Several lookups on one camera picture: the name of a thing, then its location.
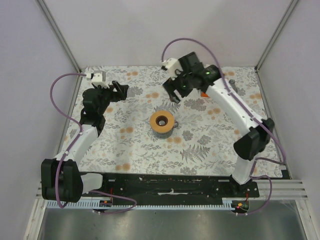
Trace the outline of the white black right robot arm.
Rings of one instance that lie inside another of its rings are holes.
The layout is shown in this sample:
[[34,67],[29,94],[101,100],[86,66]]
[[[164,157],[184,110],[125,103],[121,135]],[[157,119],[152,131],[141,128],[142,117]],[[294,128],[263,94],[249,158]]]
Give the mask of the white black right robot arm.
[[251,178],[254,159],[270,142],[274,121],[262,118],[249,108],[223,79],[219,68],[214,64],[205,66],[195,52],[179,59],[162,60],[161,68],[169,74],[163,87],[172,102],[178,104],[181,98],[198,90],[216,102],[236,125],[241,138],[233,144],[237,160],[231,175],[234,181],[229,184],[229,191],[235,197],[242,196],[247,191],[246,183]]

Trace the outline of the grey ribbed glass dripper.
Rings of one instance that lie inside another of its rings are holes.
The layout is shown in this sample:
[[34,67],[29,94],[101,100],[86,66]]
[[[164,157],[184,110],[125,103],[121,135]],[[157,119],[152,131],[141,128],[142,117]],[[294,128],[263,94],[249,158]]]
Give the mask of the grey ribbed glass dripper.
[[239,89],[238,89],[237,86],[236,86],[236,81],[235,81],[234,79],[230,79],[230,80],[229,80],[229,84],[230,84],[230,86],[232,87],[232,89],[233,89],[236,93],[238,93]]

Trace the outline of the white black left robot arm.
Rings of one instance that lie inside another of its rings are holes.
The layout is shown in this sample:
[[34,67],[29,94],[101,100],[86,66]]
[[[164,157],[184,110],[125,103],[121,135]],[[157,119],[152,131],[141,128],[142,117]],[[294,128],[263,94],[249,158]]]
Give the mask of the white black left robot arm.
[[109,182],[100,173],[81,173],[78,165],[92,143],[101,135],[110,103],[124,101],[129,86],[112,81],[109,87],[95,86],[82,94],[79,133],[74,135],[66,150],[41,163],[41,192],[46,200],[56,201],[60,208],[76,203],[90,191],[103,197],[110,192]]

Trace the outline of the grey glass carafe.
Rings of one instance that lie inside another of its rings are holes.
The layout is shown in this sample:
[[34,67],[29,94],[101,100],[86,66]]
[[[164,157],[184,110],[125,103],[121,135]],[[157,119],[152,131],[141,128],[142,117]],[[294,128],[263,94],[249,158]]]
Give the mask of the grey glass carafe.
[[156,132],[155,130],[153,130],[153,135],[158,139],[167,139],[172,135],[173,130],[176,129],[178,126],[179,126],[179,123],[175,120],[173,127],[169,131],[164,132],[164,133],[160,133],[160,132]]

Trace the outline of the round wooden dripper stand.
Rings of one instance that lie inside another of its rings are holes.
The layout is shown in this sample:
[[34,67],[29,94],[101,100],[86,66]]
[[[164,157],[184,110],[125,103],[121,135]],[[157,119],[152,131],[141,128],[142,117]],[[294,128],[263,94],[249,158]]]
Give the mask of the round wooden dripper stand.
[[149,124],[158,133],[168,132],[174,125],[174,116],[165,110],[156,111],[150,116]]

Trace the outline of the orange coffee filter box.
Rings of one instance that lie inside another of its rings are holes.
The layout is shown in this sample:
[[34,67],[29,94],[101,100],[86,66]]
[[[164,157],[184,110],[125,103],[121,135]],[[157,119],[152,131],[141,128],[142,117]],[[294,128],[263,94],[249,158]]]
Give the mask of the orange coffee filter box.
[[209,98],[209,96],[208,96],[206,93],[204,93],[204,92],[201,93],[201,97],[203,97],[203,98]]

